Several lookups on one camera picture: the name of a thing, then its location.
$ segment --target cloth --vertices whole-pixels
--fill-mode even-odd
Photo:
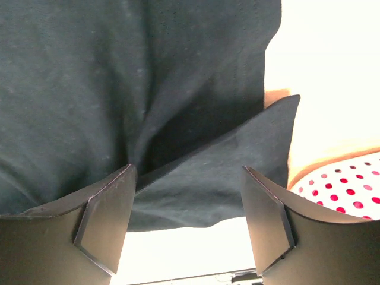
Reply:
[[[364,219],[380,220],[380,153],[321,167],[291,191],[318,205]]]
[[[0,213],[127,163],[130,230],[242,216],[245,164],[286,186],[298,98],[263,111],[280,20],[280,0],[3,0]]]

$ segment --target red polka dot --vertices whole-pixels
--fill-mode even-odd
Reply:
[[[364,205],[361,202],[354,202],[355,208],[362,209],[364,208]]]
[[[345,212],[346,212],[345,209],[342,208],[342,207],[338,207],[338,208],[337,208],[337,211],[338,211],[338,212],[341,212],[341,213],[345,213]]]
[[[346,192],[347,192],[347,194],[349,194],[349,195],[355,195],[355,191],[352,190],[352,189],[347,189]]]
[[[373,197],[372,201],[375,202],[376,204],[380,204],[380,198]]]

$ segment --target polka dot fabric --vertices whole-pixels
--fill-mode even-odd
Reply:
[[[335,211],[380,220],[380,153],[321,167],[291,191]]]

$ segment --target dark green fabric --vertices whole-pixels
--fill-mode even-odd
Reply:
[[[243,215],[243,164],[286,183],[297,103],[260,114],[280,18],[280,0],[2,0],[1,212],[133,163],[131,230]]]

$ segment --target black object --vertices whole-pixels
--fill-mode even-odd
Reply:
[[[324,208],[248,167],[242,198],[264,285],[380,283],[380,221]]]
[[[0,284],[108,285],[135,194],[127,166],[20,215],[0,216]]]

